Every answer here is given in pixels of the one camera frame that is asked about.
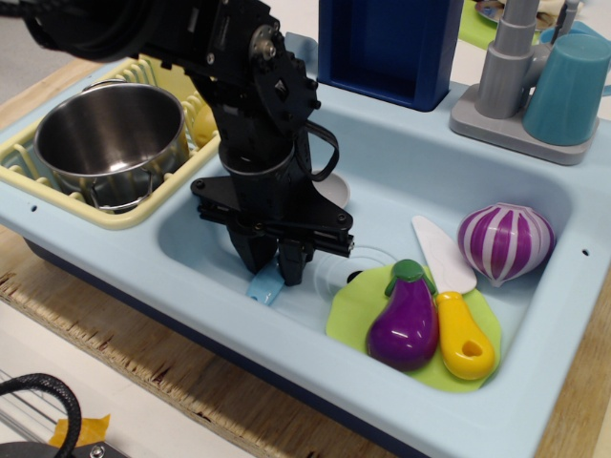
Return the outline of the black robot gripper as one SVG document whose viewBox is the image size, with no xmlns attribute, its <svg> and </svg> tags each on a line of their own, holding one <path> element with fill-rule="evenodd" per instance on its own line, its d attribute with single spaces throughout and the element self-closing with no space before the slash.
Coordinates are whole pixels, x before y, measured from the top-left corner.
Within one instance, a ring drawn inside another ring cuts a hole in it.
<svg viewBox="0 0 611 458">
<path fill-rule="evenodd" d="M 315 189 L 324 174 L 312 169 L 307 142 L 295 143 L 272 165 L 257 165 L 225 146 L 219 156 L 227 174 L 197 178 L 191 191 L 200 200 L 200 216 L 226 227 L 249 272 L 262 270 L 279 249 L 284 283 L 294 286 L 314 250 L 350 254 L 352 217 Z"/>
</svg>

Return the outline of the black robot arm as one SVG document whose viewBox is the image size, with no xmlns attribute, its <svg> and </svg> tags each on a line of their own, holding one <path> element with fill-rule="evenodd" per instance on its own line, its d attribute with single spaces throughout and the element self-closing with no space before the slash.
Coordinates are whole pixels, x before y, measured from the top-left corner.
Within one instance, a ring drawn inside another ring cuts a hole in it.
<svg viewBox="0 0 611 458">
<path fill-rule="evenodd" d="M 316 251 L 348 256 L 352 218 L 316 184 L 309 140 L 336 137 L 313 123 L 317 83 L 284 45 L 260 1 L 5 1 L 42 47 L 94 62 L 140 54 L 181 67 L 210 106 L 225 175 L 192 183 L 200 215 L 224 225 L 246 268 L 277 260 L 299 284 Z"/>
</svg>

